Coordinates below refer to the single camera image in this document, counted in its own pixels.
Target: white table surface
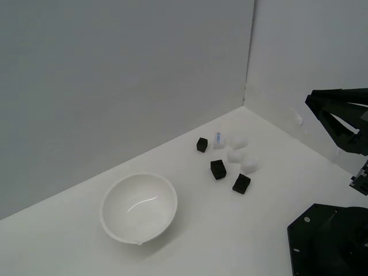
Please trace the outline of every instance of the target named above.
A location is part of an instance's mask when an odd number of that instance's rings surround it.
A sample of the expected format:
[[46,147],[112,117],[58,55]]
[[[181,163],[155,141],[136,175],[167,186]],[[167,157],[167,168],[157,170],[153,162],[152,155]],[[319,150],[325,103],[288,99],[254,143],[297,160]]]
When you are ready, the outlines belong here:
[[[243,133],[261,168],[245,195],[232,191],[239,164],[224,149],[202,154],[199,137]],[[215,181],[211,160],[227,176]],[[106,190],[137,171],[165,176],[178,211],[142,246],[110,238],[99,222]],[[286,227],[313,203],[368,207],[351,175],[246,108],[236,109],[0,221],[0,275],[291,275]]]

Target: white backdrop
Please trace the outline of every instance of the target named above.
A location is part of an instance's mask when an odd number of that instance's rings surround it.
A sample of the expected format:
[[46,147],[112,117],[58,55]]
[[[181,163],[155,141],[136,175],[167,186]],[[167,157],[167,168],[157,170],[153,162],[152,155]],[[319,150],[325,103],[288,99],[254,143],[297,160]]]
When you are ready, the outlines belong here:
[[244,104],[356,174],[367,157],[339,151],[304,102],[368,87],[368,1],[257,0],[254,17]]
[[241,106],[253,6],[1,1],[0,219]]

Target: black block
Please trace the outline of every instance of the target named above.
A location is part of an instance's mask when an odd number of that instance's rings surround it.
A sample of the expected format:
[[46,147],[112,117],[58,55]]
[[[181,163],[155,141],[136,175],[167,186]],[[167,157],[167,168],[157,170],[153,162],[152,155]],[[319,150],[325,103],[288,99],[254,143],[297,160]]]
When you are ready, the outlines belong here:
[[232,189],[240,194],[244,194],[250,183],[251,179],[249,177],[246,177],[243,174],[239,174]]
[[219,180],[226,176],[226,169],[222,160],[212,161],[211,171],[216,180]]
[[208,140],[200,138],[197,142],[197,151],[205,152],[208,146]]

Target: black cube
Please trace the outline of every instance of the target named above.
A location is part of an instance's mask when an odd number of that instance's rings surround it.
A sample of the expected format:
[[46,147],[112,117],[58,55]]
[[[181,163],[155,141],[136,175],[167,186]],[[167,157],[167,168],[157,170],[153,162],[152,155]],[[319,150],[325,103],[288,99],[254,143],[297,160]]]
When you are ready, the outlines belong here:
[[240,194],[245,194],[250,183],[251,179],[249,177],[246,177],[243,174],[239,174],[232,189],[233,191],[237,191]]
[[222,160],[216,160],[211,162],[211,172],[216,180],[224,178],[226,176],[226,169]]
[[200,138],[197,142],[197,151],[205,152],[208,146],[208,140]]

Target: white bowl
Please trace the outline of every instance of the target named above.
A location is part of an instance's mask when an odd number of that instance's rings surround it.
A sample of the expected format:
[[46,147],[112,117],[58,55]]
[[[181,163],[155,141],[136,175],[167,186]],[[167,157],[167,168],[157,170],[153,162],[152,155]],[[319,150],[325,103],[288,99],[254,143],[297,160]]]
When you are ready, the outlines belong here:
[[101,224],[112,238],[142,244],[160,235],[172,222],[178,197],[159,175],[130,175],[115,183],[103,198]]

